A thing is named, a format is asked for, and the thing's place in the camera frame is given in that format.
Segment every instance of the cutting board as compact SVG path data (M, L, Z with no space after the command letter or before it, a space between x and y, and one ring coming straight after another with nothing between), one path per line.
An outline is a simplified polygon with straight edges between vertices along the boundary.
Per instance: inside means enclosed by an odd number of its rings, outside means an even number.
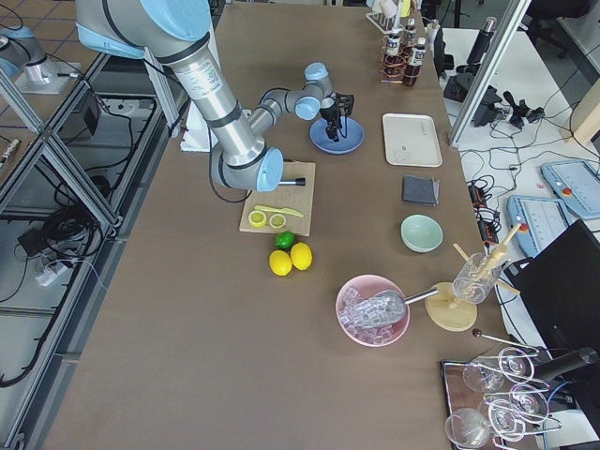
M315 186L314 162L288 161L283 169L283 179L306 178L305 186L279 186L271 192L252 192L244 202L244 211L240 219L240 232L278 234L289 230L300 236L310 235L310 218L312 216L312 194ZM276 208L289 207L304 214L303 217L285 215L286 224L283 228L274 230L268 223L261 228L254 228L248 221L248 215L254 205L263 204ZM266 213L268 218L273 213Z

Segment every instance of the computer monitor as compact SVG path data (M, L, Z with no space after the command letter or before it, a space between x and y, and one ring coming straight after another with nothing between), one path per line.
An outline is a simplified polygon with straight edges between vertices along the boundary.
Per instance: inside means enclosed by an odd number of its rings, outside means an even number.
M553 357L591 347L600 352L600 243L582 220L517 272L506 270ZM600 435L600 365L565 378L581 410Z

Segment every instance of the blue joint cap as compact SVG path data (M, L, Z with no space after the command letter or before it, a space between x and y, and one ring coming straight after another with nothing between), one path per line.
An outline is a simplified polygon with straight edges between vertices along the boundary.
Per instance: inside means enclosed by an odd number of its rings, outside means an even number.
M12 78L19 73L18 67L16 67L7 59L2 58L0 58L0 70L2 70L9 78Z
M79 41L92 50L102 53L122 56L130 59L143 59L143 49L132 47L112 37L102 36L95 31L85 28L77 23L77 34Z
M316 82L318 80L322 80L329 72L327 71L327 67L323 63L312 63L304 69L304 77L308 82Z
M304 120L312 120L319 113L321 102L316 97L302 97L296 102L295 112Z
M162 31L174 38L200 40L210 30L206 0L140 0L143 10Z
M256 177L256 190L269 192L275 190L283 176L283 155L276 147L269 148L262 157L258 176Z
M0 34L3 34L7 38L11 39L26 39L35 37L34 32L26 26L20 28L19 30L11 30L10 28L4 28L3 30L0 30Z

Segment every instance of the mint green bowl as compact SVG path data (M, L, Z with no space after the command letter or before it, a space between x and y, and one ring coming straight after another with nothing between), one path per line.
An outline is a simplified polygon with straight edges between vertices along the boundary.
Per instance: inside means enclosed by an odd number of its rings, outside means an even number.
M427 253L437 248L443 240L442 227L428 216L408 216L400 225L404 245L412 251Z

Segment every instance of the white table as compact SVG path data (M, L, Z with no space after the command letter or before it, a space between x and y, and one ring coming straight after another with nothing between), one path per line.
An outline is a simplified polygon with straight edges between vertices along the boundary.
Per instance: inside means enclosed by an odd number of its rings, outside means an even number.
M478 30L466 29L443 30L446 43L445 52L454 56L455 66L465 64L478 32ZM448 75L454 74L454 71L448 72ZM491 85L498 89L497 94L499 97L503 96L504 91L510 91L516 103L523 98L532 109L542 106L545 109L546 117L556 115L556 117L550 119L553 123L562 127L568 124L571 108L525 33L517 32L513 36L513 40L499 64ZM455 120L460 111L461 103L445 99L445 104L450 120ZM525 124L523 130L514 135L518 129L510 125L508 120L496 124L497 131L495 132L492 132L490 125L475 127L472 122L461 136L458 145L458 151L462 154L462 167L467 181L490 174L495 178L496 186L511 188L514 185L513 176L517 175L514 190L502 195L504 189L495 188L491 191L492 198L487 202L489 207L501 212L502 230L499 232L499 239L506 236L509 230L505 206L510 195L556 197L548 186L548 182L540 173L539 167L542 163L565 159L565 157L560 157L557 154L570 158L593 159L593 156L576 142L562 140L559 128L548 121L542 121L541 124L529 124L525 121ZM509 136L514 135L515 143L512 143L503 133ZM484 152L492 147L521 146L530 143L535 143L535 146L524 148L519 152L521 155L520 161L526 161L520 166L520 172L508 170L511 165L519 165L519 159L515 154L493 151L490 165L489 153L477 152ZM555 153L544 154L543 152L547 150ZM591 230L600 229L600 219L587 220L586 224ZM515 241L514 239L511 242L509 248L509 258L512 261L525 257ZM465 250L473 253L475 249L465 248ZM497 294L500 301L507 301L514 296L503 289L499 289ZM544 345L520 298L505 305L502 315L509 333L515 336L521 335L528 344ZM557 433L548 435L550 447L598 440L598 436L582 412L558 412L556 417L562 421L563 428Z

